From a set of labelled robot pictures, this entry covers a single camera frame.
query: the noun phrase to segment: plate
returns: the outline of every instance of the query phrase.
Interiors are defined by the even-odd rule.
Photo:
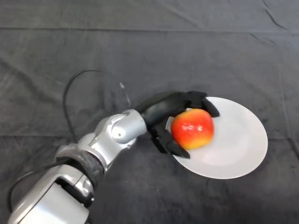
[[[232,179],[256,169],[266,156],[268,138],[261,121],[246,107],[223,98],[207,97],[220,117],[213,118],[210,144],[189,150],[191,158],[174,156],[188,170],[210,178]],[[173,117],[166,129],[171,131]]]

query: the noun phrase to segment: red apple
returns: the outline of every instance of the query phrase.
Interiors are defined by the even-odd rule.
[[[185,111],[173,120],[171,133],[174,140],[185,150],[204,146],[213,139],[212,117],[202,109]]]

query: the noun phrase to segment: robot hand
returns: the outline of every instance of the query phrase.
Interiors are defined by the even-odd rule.
[[[56,154],[64,164],[51,168],[18,203],[9,224],[87,224],[94,190],[122,150],[130,149],[147,131],[162,153],[189,158],[159,124],[186,108],[201,108],[212,117],[217,109],[202,92],[175,92],[152,98],[136,109],[103,119],[78,144],[62,146]]]

